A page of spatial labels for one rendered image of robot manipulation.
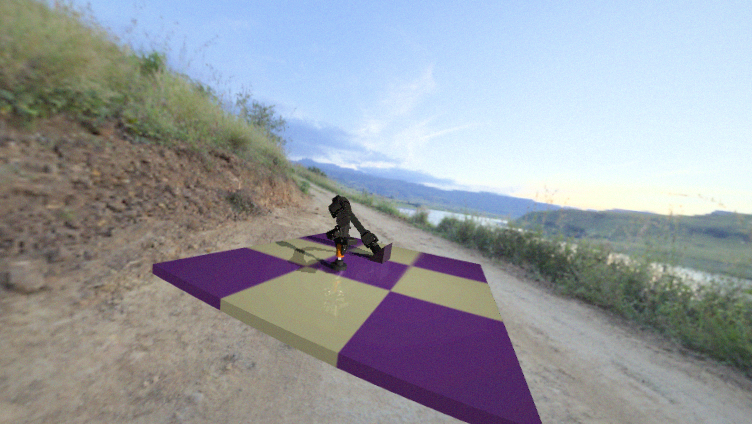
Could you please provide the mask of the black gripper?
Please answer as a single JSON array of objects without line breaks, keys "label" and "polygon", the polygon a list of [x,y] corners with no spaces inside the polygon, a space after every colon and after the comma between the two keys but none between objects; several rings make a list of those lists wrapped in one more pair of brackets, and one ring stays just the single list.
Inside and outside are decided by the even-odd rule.
[{"label": "black gripper", "polygon": [[336,250],[337,250],[337,244],[341,244],[341,256],[345,254],[347,249],[350,247],[350,245],[357,245],[357,239],[350,237],[349,235],[349,229],[351,229],[350,225],[346,225],[344,227],[336,225],[338,228],[340,227],[342,230],[343,237],[337,237],[333,241],[335,242]]}]

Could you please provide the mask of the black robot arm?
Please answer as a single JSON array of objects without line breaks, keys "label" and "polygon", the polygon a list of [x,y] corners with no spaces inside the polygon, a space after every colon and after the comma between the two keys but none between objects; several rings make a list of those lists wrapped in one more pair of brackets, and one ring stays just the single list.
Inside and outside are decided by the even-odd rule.
[{"label": "black robot arm", "polygon": [[[361,234],[361,240],[363,244],[366,248],[370,248],[373,254],[377,253],[381,249],[377,243],[379,239],[375,234],[371,233],[369,230],[366,230],[363,227],[363,225],[351,211],[350,202],[345,197],[339,195],[335,196],[332,199],[332,204],[330,204],[328,208],[333,219],[337,217],[336,223],[338,226],[344,227],[346,225],[350,225],[350,221],[352,222],[352,224]],[[343,234],[341,228],[339,227],[337,229],[337,226],[335,226],[334,229],[326,232],[326,236],[327,239],[334,240],[337,237],[343,237]]]}]

